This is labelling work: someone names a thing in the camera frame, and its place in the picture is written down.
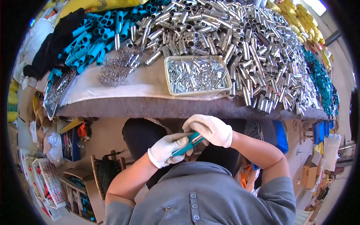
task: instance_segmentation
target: person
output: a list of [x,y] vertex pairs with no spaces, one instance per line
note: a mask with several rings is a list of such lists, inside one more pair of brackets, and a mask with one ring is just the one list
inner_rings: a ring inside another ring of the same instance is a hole
[[[105,224],[294,224],[295,196],[284,154],[241,134],[245,122],[237,121],[229,125],[195,114],[185,121],[185,133],[166,135],[149,120],[129,119],[123,136],[136,162],[111,182]],[[171,157],[188,144],[191,130],[209,145],[196,162],[184,162],[185,154]],[[233,178],[239,154],[263,169],[257,197]],[[135,205],[145,183],[149,191]]]

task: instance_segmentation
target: teal plastic clip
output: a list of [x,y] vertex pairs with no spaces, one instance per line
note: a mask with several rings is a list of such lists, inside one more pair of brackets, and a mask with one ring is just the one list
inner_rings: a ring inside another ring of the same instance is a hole
[[185,146],[182,149],[176,150],[174,152],[172,152],[171,156],[179,156],[184,154],[186,151],[192,149],[193,147],[195,147],[195,145],[199,144],[202,140],[204,140],[204,137],[201,136],[199,134],[199,132],[195,132],[192,135],[188,136],[189,138],[189,143],[187,144],[187,146]]

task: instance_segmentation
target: pile of metal tubes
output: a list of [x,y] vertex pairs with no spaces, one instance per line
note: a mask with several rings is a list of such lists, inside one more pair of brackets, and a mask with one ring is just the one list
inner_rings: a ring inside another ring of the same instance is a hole
[[243,95],[245,103],[270,113],[278,103],[305,115],[317,105],[314,85],[296,34],[283,16],[270,9],[225,1],[180,0],[130,28],[134,46],[161,54],[219,55],[230,71],[229,95]]

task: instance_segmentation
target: gloved hand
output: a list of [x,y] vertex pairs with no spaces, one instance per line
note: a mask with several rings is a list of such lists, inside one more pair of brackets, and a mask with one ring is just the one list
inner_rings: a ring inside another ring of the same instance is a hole
[[[157,168],[163,168],[170,164],[181,162],[185,158],[185,154],[171,157],[172,152],[184,148],[189,143],[189,136],[191,133],[177,133],[166,135],[158,140],[151,148],[148,149],[148,155],[151,162]],[[189,156],[192,154],[192,149],[187,151]]]
[[216,146],[230,147],[233,140],[233,129],[214,116],[192,115],[183,125],[184,132],[199,132],[206,140]]

